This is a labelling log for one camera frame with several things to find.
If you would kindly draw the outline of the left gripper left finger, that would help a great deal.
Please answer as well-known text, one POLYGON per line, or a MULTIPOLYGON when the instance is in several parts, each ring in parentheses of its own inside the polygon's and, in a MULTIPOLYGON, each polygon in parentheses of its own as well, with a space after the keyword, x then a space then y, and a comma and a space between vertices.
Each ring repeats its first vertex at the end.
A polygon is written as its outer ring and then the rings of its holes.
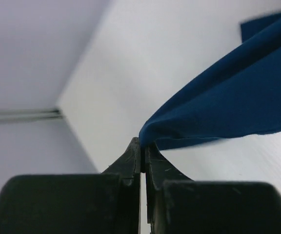
POLYGON ((114 233, 139 234, 141 232, 141 148, 139 138, 132 138, 125 152, 102 173, 120 176, 114 233))

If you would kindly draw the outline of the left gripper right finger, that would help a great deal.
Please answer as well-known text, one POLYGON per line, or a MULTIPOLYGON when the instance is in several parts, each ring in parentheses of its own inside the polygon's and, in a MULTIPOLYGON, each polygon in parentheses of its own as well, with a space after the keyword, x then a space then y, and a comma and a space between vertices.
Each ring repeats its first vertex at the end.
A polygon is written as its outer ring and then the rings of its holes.
POLYGON ((144 171, 146 177, 147 223, 152 234, 169 234, 172 225, 170 210, 174 206, 172 196, 167 191, 170 184, 191 181, 178 170, 152 143, 144 149, 144 171))

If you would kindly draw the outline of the blue t shirt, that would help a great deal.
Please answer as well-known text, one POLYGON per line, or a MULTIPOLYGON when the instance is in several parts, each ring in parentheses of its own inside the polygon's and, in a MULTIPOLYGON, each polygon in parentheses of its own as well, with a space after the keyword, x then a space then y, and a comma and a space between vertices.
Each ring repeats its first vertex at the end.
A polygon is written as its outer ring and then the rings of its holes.
POLYGON ((141 146, 168 150, 281 132, 281 13, 242 23, 241 39, 146 121, 141 146))

